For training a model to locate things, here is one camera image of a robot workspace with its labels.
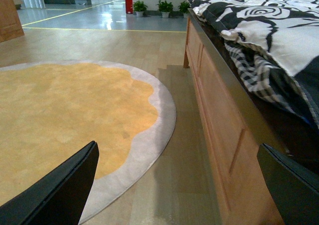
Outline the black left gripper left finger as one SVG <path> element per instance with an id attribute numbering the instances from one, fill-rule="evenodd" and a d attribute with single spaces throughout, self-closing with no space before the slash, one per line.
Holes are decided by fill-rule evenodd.
<path id="1" fill-rule="evenodd" d="M 0 208 L 2 225 L 76 225 L 91 191 L 99 159 L 91 141 Z"/>

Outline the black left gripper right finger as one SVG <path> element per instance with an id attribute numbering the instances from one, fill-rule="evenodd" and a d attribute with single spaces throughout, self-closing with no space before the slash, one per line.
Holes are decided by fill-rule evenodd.
<path id="1" fill-rule="evenodd" d="M 319 223 L 319 176 L 263 143 L 257 159 L 266 186 L 286 225 Z"/>

